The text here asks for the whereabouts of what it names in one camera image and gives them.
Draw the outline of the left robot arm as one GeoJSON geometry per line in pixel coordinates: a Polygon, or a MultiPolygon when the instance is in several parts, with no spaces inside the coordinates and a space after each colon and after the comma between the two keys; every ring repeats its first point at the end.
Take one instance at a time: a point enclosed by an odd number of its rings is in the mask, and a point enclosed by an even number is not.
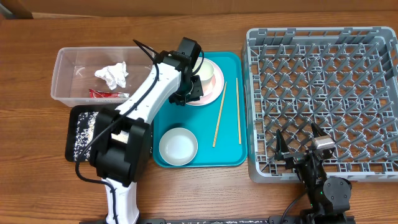
{"type": "Polygon", "coordinates": [[[137,46],[152,60],[150,74],[130,99],[99,111],[86,147],[99,177],[95,182],[106,189],[105,223],[135,223],[139,218],[136,184],[150,157],[152,122],[162,105],[184,106],[203,96],[195,64],[204,53],[197,41],[184,37],[177,50],[160,53],[140,42],[137,46]]]}

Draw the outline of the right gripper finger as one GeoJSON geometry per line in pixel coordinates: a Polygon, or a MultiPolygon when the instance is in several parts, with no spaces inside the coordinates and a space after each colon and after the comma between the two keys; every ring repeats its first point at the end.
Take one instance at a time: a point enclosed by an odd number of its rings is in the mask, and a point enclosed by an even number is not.
{"type": "Polygon", "coordinates": [[[288,153],[289,152],[289,148],[285,142],[285,139],[281,133],[281,131],[278,129],[276,131],[276,148],[275,148],[275,152],[277,155],[281,155],[282,153],[288,153]]]}
{"type": "Polygon", "coordinates": [[[322,130],[321,127],[319,127],[319,125],[317,123],[312,122],[311,123],[311,129],[312,129],[312,133],[313,133],[313,137],[314,138],[323,137],[323,136],[327,136],[328,135],[326,132],[324,132],[324,130],[322,130]]]}

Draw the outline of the white paper cup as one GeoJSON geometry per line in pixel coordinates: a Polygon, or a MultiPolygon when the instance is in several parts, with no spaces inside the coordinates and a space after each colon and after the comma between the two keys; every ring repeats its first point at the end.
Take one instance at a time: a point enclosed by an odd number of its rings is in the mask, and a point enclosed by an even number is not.
{"type": "Polygon", "coordinates": [[[198,59],[193,71],[197,71],[196,75],[200,77],[202,87],[205,87],[210,84],[213,74],[214,74],[214,66],[208,59],[198,59]]]}

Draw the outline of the pile of rice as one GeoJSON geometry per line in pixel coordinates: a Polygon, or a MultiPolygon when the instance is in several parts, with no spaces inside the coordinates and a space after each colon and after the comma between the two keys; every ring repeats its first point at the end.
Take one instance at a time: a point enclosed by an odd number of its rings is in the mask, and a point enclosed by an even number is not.
{"type": "Polygon", "coordinates": [[[83,154],[81,159],[87,161],[90,157],[91,148],[85,150],[88,143],[90,143],[94,136],[95,121],[98,112],[83,112],[78,115],[76,128],[74,130],[75,140],[73,146],[73,161],[77,161],[80,154],[83,154]]]}

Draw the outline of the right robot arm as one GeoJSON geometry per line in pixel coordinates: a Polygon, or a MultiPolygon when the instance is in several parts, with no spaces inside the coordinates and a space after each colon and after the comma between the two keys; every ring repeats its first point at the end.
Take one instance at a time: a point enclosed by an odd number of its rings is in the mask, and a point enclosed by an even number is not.
{"type": "Polygon", "coordinates": [[[285,209],[279,223],[354,223],[354,217],[347,217],[350,209],[352,184],[341,177],[328,177],[323,161],[330,159],[336,150],[336,142],[316,123],[311,124],[313,139],[304,153],[291,153],[280,130],[276,131],[274,158],[284,161],[286,169],[293,169],[305,191],[285,209]],[[300,212],[299,216],[288,216],[289,210],[307,195],[311,207],[300,212]]]}

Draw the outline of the white tissue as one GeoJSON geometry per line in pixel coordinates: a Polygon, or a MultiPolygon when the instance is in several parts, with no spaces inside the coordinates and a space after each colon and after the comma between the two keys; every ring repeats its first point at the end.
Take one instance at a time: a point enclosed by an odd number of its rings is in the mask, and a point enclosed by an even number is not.
{"type": "Polygon", "coordinates": [[[95,71],[95,77],[104,80],[110,90],[115,90],[117,87],[125,88],[128,75],[125,62],[119,62],[95,71]]]}

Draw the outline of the grey bowl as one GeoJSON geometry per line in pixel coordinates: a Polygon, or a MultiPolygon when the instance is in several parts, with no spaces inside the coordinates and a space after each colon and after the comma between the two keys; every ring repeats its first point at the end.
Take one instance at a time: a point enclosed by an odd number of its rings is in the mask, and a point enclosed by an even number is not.
{"type": "Polygon", "coordinates": [[[184,166],[195,158],[198,141],[188,129],[173,128],[161,137],[159,152],[166,163],[172,166],[184,166]]]}

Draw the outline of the red snack wrapper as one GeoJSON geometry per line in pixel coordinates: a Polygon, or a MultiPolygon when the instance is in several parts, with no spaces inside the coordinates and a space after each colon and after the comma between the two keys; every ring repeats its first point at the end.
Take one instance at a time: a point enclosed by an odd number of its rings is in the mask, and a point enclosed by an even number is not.
{"type": "Polygon", "coordinates": [[[121,92],[105,92],[105,91],[97,91],[93,89],[89,89],[90,97],[91,98],[128,98],[128,93],[121,93],[121,92]]]}

